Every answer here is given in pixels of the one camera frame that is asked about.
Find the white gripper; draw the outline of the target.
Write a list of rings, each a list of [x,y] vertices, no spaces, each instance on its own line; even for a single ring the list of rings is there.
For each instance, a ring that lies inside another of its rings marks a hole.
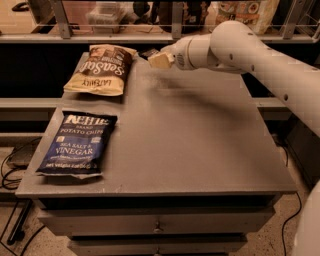
[[[194,70],[189,59],[189,45],[193,37],[188,36],[176,43],[161,48],[160,52],[148,58],[152,68],[169,69],[174,63],[181,70]]]

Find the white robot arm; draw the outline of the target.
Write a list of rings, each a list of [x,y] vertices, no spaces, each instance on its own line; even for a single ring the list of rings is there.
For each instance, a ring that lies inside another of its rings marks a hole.
[[[153,68],[247,72],[320,137],[320,70],[264,44],[245,24],[225,21],[147,58]]]

